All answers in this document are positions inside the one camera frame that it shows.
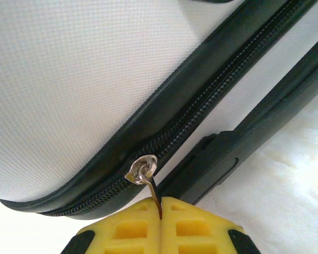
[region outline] yellow plastic object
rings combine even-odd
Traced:
[[[85,254],[237,254],[228,230],[240,226],[171,197],[163,218],[151,198],[79,231],[95,237]]]

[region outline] zipper pull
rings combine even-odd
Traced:
[[[157,169],[158,159],[155,155],[145,155],[138,158],[131,165],[130,170],[125,175],[125,179],[136,185],[146,184],[151,191],[152,199],[158,207],[159,217],[162,219],[163,211],[161,207],[161,197],[156,190],[153,174]]]

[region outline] metal zipper pull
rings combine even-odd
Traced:
[[[155,155],[145,155],[138,158],[131,165],[130,170],[125,175],[125,179],[131,183],[141,185],[146,184],[151,191],[152,199],[158,207],[159,217],[162,218],[161,198],[156,191],[156,184],[153,179],[153,174],[157,169],[158,159]]]

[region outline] zipper teeth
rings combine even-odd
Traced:
[[[266,34],[263,39],[254,47],[252,52],[248,54],[239,66],[235,67],[228,75],[225,73],[238,61],[239,57],[247,52],[262,34],[281,16],[285,10],[294,4],[296,0],[287,3],[282,9],[274,15],[274,17],[266,24],[260,32],[250,41],[250,43],[226,66],[226,68],[217,76],[217,78],[198,96],[193,103],[186,109],[184,114],[166,131],[158,134],[151,142],[142,147],[139,153],[134,157],[134,160],[144,154],[154,154],[158,160],[162,159],[187,131],[194,126],[197,120],[204,116],[207,110],[214,106],[214,101],[225,91],[235,77],[244,69],[244,67],[252,60],[252,58],[263,48],[263,46],[273,37],[275,32],[297,11],[304,3],[298,1],[291,10],[287,11],[284,17]],[[74,205],[72,208],[62,207],[53,211],[41,213],[46,216],[69,216],[85,214],[100,205],[109,201],[113,196],[120,194],[131,187],[132,183],[126,180],[123,176],[110,184],[106,189],[90,197],[85,202]]]

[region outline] black zipper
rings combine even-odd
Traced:
[[[124,192],[132,183],[124,178],[129,166],[143,155],[155,155],[158,163],[162,158],[177,150],[179,144],[184,142],[191,132],[197,128],[200,122],[216,106],[222,97],[234,86],[234,84],[253,66],[257,61],[256,55],[264,53],[273,40],[277,41],[276,35],[281,36],[280,30],[288,28],[296,22],[315,0],[289,0],[257,31],[248,43],[234,55],[220,73],[217,73],[206,86],[194,97],[180,114],[174,117],[175,121],[164,128],[155,137],[151,138],[140,148],[122,167],[123,174],[104,190],[92,195],[81,203],[72,203],[64,207],[43,212],[47,216],[72,216],[88,213],[103,205],[114,196]]]

